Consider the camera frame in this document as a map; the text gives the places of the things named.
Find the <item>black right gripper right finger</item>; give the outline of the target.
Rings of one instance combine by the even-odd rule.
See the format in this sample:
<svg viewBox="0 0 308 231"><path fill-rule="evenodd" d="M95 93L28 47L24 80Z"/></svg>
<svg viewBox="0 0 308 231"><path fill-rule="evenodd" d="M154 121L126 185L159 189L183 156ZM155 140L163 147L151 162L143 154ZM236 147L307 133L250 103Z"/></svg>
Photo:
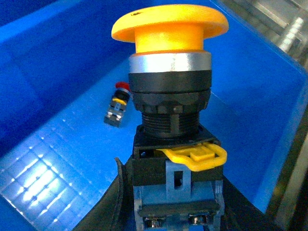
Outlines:
<svg viewBox="0 0 308 231"><path fill-rule="evenodd" d="M280 231L276 224L257 209L225 176L223 177L224 231Z"/></svg>

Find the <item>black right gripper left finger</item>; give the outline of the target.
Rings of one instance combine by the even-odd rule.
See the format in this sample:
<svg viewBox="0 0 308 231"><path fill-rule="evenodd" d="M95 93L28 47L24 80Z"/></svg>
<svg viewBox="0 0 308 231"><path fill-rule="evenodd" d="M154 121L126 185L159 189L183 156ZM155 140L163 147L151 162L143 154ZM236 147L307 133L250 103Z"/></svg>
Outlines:
<svg viewBox="0 0 308 231"><path fill-rule="evenodd" d="M132 157L115 158L117 176L98 203L73 228L75 231L127 231L134 228Z"/></svg>

